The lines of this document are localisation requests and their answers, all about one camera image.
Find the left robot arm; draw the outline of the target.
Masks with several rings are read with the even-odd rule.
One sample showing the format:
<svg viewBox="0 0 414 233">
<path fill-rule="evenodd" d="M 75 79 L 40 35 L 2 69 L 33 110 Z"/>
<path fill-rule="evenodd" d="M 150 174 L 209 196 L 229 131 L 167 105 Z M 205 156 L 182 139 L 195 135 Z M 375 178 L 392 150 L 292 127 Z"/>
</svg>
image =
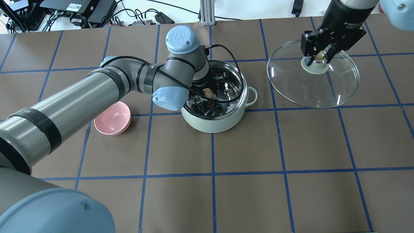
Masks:
<svg viewBox="0 0 414 233">
<path fill-rule="evenodd" d="M 130 91 L 167 110 L 184 107 L 209 72 L 207 46 L 187 25 L 165 39 L 164 65 L 109 56 L 83 80 L 1 123 L 2 233 L 114 233 L 109 209 L 84 192 L 33 177 L 32 167 Z"/>
</svg>

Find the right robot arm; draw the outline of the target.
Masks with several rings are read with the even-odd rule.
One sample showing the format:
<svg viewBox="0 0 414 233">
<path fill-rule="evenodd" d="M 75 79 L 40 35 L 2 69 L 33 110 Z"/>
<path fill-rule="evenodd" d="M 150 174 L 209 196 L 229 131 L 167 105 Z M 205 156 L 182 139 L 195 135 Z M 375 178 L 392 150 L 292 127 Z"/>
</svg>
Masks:
<svg viewBox="0 0 414 233">
<path fill-rule="evenodd" d="M 311 66 L 324 49 L 326 63 L 341 51 L 349 50 L 366 34 L 363 23 L 378 5 L 395 28 L 413 31 L 412 0 L 332 0 L 321 25 L 315 31 L 302 33 L 303 65 Z"/>
</svg>

